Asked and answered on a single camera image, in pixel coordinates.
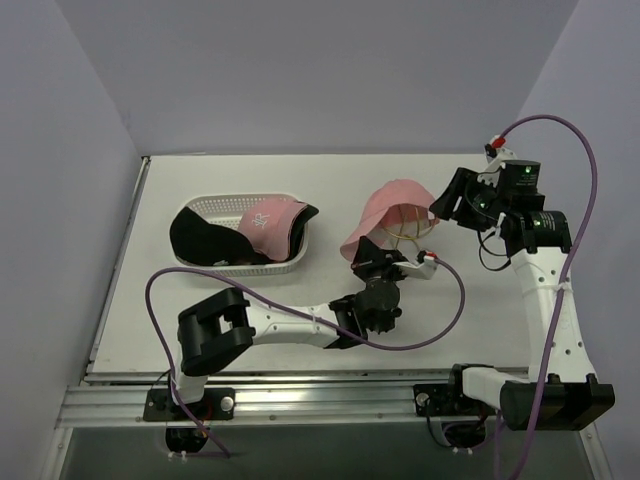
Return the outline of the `plain pink baseball cap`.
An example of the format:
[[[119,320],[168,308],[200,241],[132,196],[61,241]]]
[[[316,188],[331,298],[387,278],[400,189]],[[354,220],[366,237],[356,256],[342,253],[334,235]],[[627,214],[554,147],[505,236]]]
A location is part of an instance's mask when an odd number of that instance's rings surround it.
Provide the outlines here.
[[[385,183],[367,200],[358,226],[340,247],[341,255],[347,261],[353,261],[361,236],[368,237],[379,247],[390,246],[387,236],[380,228],[380,222],[387,211],[396,205],[409,204],[430,212],[429,208],[434,201],[434,196],[414,180],[396,179]]]

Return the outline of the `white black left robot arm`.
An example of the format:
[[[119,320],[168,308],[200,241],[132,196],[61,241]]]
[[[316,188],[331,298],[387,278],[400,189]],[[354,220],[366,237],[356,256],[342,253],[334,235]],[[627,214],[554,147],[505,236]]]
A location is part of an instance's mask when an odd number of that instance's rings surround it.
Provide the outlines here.
[[[351,264],[364,289],[329,303],[285,307],[248,300],[238,287],[224,289],[178,315],[180,367],[166,408],[179,419],[194,417],[202,405],[207,379],[252,346],[300,344],[349,349],[371,332],[395,328],[402,314],[397,283],[406,277],[408,259],[366,237]]]

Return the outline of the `gold wire hat stand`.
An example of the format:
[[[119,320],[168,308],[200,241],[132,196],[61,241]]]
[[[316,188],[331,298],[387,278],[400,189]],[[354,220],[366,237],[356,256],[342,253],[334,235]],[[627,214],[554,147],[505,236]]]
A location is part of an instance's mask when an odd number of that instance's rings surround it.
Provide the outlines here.
[[[419,253],[423,249],[421,240],[429,236],[438,223],[439,219],[427,209],[400,204],[387,211],[380,228],[395,250],[399,250],[401,244],[410,244]]]

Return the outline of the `pink cap with white logo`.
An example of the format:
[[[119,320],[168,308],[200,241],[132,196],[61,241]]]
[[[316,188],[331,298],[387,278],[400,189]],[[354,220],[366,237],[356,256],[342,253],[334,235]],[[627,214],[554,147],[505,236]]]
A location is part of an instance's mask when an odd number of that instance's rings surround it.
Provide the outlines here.
[[[268,198],[247,210],[237,227],[257,253],[284,262],[291,253],[291,235],[296,219],[307,205],[280,198]]]

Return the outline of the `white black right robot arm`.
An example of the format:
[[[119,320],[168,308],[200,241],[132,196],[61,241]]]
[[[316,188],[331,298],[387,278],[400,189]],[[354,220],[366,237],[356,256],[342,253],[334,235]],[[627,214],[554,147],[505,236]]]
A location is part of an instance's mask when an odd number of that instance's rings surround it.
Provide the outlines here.
[[[456,364],[444,388],[455,412],[478,402],[501,412],[507,427],[580,431],[615,403],[586,352],[570,279],[577,246],[564,213],[545,208],[540,165],[506,160],[491,170],[460,167],[429,210],[476,233],[491,231],[505,246],[519,282],[529,335],[527,379],[481,364]]]

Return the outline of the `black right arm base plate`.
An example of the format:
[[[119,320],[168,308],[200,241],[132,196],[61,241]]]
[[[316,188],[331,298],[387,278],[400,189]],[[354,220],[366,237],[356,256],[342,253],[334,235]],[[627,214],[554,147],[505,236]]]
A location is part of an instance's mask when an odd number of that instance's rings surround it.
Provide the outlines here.
[[[496,414],[495,408],[461,396],[445,383],[414,384],[413,397],[415,412],[419,417],[489,417]]]

